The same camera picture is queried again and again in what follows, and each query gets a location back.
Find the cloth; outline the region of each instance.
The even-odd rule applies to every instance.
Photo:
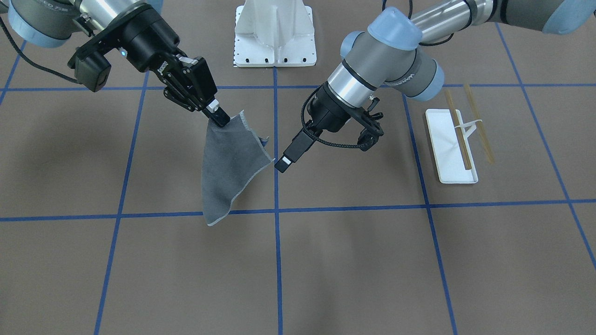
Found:
[[[244,118],[244,111],[223,128],[211,120],[203,154],[203,216],[212,226],[225,218],[249,182],[273,162]]]

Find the blue joint cap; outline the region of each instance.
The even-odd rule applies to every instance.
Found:
[[[352,50],[354,43],[358,36],[364,32],[351,32],[347,34],[346,38],[343,39],[342,47],[339,50],[339,54],[341,55],[342,59],[346,58],[347,54]]]
[[[162,13],[163,0],[146,0],[159,14]]]
[[[25,41],[44,48],[57,48],[67,41],[67,39],[55,39],[49,37],[33,28],[19,13],[17,13],[17,10],[14,9],[11,1],[8,2],[8,22],[10,22],[10,26],[14,31]]]
[[[395,7],[387,7],[368,26],[368,33],[379,42],[399,50],[415,50],[422,41],[422,30]]]
[[[565,35],[581,27],[596,11],[596,0],[565,0],[542,28],[545,34]]]
[[[445,72],[441,69],[441,66],[437,61],[434,61],[437,64],[437,70],[434,73],[433,81],[430,82],[430,85],[422,91],[422,93],[416,95],[415,97],[411,97],[416,101],[428,101],[434,98],[441,89],[443,88],[443,84],[445,83]]]

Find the white holder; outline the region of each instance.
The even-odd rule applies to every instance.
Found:
[[[302,0],[246,0],[236,9],[234,66],[297,67],[316,63],[312,8]]]
[[[476,130],[476,123],[482,120],[464,123],[461,112],[459,110],[455,112],[460,125],[454,127],[448,109],[429,109],[426,111],[426,122],[429,125],[430,141],[433,146],[439,181],[443,184],[475,184],[478,182],[478,174],[470,151],[468,137]],[[456,128],[461,128],[463,131],[471,170],[465,169],[464,159],[455,133]]]

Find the wooden stick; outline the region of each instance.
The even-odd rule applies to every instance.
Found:
[[[449,112],[451,112],[451,120],[453,126],[457,127],[460,125],[460,120],[457,118],[457,112],[455,111],[455,104],[453,103],[453,97],[451,92],[445,90],[445,98],[447,99],[447,106],[449,106]],[[461,158],[464,160],[464,167],[466,170],[472,170],[472,162],[470,161],[470,155],[468,149],[465,146],[464,130],[461,128],[455,128],[455,134],[457,135],[457,143],[460,145]]]
[[[474,117],[476,118],[476,120],[480,120],[480,112],[478,111],[478,106],[476,106],[476,100],[472,95],[472,88],[470,87],[470,85],[465,84],[464,89],[465,94],[468,96],[468,102],[470,103],[470,107],[472,108],[472,113],[474,114]],[[484,122],[479,122],[476,124],[476,126],[480,134],[480,140],[482,142],[482,148],[485,151],[486,158],[488,159],[488,162],[490,164],[494,164],[495,155],[492,152],[491,144],[488,142],[488,137],[486,137],[486,129],[484,127]]]

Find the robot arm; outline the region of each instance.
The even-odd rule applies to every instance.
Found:
[[[215,99],[217,87],[204,58],[188,58],[180,38],[149,4],[138,0],[11,0],[9,21],[25,40],[62,45],[82,30],[91,40],[77,48],[68,65],[93,92],[110,74],[105,54],[113,49],[139,71],[154,72],[167,86],[166,98],[189,111],[202,111],[223,127],[229,116]]]
[[[419,101],[438,94],[445,75],[420,43],[434,42],[488,21],[566,34],[584,24],[595,10],[596,0],[446,0],[410,20],[389,7],[366,32],[346,36],[342,62],[305,103],[312,120],[303,124],[275,168],[284,172],[315,141],[322,141],[318,137],[323,131],[337,132],[350,118],[364,130],[358,145],[343,147],[371,148],[384,134],[377,122],[383,115],[370,115],[378,102],[374,92],[383,84]],[[373,104],[365,110],[362,105],[368,100]]]

